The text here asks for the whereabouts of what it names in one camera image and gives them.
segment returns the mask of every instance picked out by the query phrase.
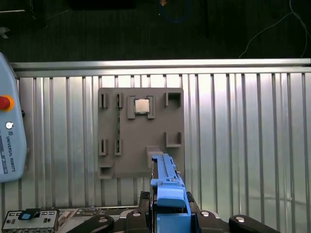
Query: corrugated metal wall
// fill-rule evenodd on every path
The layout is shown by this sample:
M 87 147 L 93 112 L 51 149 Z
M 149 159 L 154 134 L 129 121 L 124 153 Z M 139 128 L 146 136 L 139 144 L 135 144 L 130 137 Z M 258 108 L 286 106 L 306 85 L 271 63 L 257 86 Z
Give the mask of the corrugated metal wall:
M 98 88 L 183 87 L 186 186 L 202 209 L 310 232 L 307 70 L 20 78 L 30 151 L 22 179 L 1 184 L 2 218 L 31 207 L 137 204 L 149 177 L 97 178 Z

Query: aluminum rail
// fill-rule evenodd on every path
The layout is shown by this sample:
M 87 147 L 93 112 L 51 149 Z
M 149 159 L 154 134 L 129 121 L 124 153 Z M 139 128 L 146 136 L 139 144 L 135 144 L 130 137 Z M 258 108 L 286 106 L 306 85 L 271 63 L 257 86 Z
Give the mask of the aluminum rail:
M 97 61 L 97 62 L 44 62 L 11 63 L 15 71 L 100 69 L 100 68 L 163 68 L 163 67 L 271 67 L 308 66 L 304 59 L 210 59 L 210 60 L 149 60 L 149 61 Z
M 118 75 L 169 75 L 169 74 L 245 74 L 245 73 L 311 73 L 311 67 L 219 67 L 219 68 L 144 68 L 144 69 L 68 69 L 16 71 L 18 78 L 88 77 Z

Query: white cable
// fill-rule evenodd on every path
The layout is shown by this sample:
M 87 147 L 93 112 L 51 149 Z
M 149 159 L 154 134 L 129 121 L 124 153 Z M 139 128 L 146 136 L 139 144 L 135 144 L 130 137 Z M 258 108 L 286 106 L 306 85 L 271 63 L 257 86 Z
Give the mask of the white cable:
M 306 44 L 305 44 L 305 48 L 303 50 L 303 53 L 301 55 L 301 57 L 303 57 L 305 55 L 305 52 L 307 50 L 307 46 L 308 46 L 308 36 L 309 38 L 311 39 L 311 35 L 309 33 L 309 31 L 307 30 L 307 26 L 305 25 L 305 23 L 302 21 L 302 19 L 300 18 L 300 16 L 293 10 L 292 8 L 292 0 L 289 0 L 290 1 L 290 9 L 291 9 L 291 12 L 286 14 L 283 18 L 281 18 L 278 22 L 272 24 L 271 26 L 263 29 L 262 31 L 260 31 L 259 33 L 257 33 L 255 36 L 253 36 L 253 38 L 250 39 L 250 41 L 248 42 L 247 46 L 246 46 L 246 49 L 244 50 L 244 52 L 239 56 L 239 58 L 241 58 L 248 50 L 248 47 L 250 45 L 250 43 L 257 37 L 259 36 L 261 33 L 263 33 L 264 31 L 268 30 L 269 28 L 272 28 L 274 27 L 275 25 L 279 24 L 282 20 L 284 20 L 287 16 L 290 16 L 291 14 L 293 14 L 301 23 L 302 27 L 305 29 L 305 32 L 306 32 Z
M 272 24 L 271 26 L 263 29 L 262 31 L 260 31 L 259 33 L 257 33 L 256 35 L 253 36 L 252 39 L 250 39 L 250 41 L 248 42 L 246 49 L 244 50 L 244 52 L 239 56 L 239 58 L 241 58 L 248 50 L 249 45 L 251 44 L 251 42 L 257 37 L 259 36 L 261 33 L 263 33 L 264 31 L 268 30 L 269 28 L 274 27 L 275 25 L 277 25 L 278 23 L 280 23 L 283 19 L 285 19 L 287 16 L 290 16 L 292 14 L 292 12 L 288 13 L 287 15 L 283 16 L 283 18 L 281 18 L 278 22 Z
M 65 11 L 62 11 L 62 12 L 59 12 L 59 13 L 57 13 L 57 14 L 55 14 L 55 15 L 52 15 L 51 17 L 48 17 L 46 20 L 50 20 L 50 19 L 52 19 L 52 18 L 55 18 L 56 16 L 62 15 L 62 14 L 64 14 L 64 13 L 67 13 L 68 11 L 70 11 L 70 9 L 65 10 Z

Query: screw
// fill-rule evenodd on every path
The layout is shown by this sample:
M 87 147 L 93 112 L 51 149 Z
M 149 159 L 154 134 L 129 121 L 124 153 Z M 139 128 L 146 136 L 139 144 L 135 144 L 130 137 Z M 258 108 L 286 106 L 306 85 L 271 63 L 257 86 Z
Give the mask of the screw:
M 209 212 L 207 212 L 207 211 L 202 211 L 201 214 L 202 214 L 204 217 L 208 217 L 208 216 L 209 216 Z
M 133 216 L 134 216 L 134 217 L 139 217 L 139 216 L 140 216 L 140 212 L 135 212 L 135 213 L 133 213 Z
M 243 217 L 236 217 L 235 220 L 238 222 L 245 222 L 245 219 Z
M 12 122 L 6 122 L 5 123 L 5 127 L 8 129 L 8 130 L 10 130 L 10 129 L 12 129 L 13 128 L 13 123 Z
M 101 222 L 101 223 L 107 222 L 107 221 L 108 221 L 108 219 L 105 218 L 105 217 L 101 217 L 101 218 L 98 220 L 98 222 Z

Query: red emergency stop button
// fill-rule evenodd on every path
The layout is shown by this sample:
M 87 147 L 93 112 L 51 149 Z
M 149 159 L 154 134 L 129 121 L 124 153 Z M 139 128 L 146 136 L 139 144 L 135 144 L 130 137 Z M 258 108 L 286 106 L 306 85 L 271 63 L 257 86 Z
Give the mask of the red emergency stop button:
M 9 98 L 0 96 L 0 110 L 8 110 L 11 106 Z

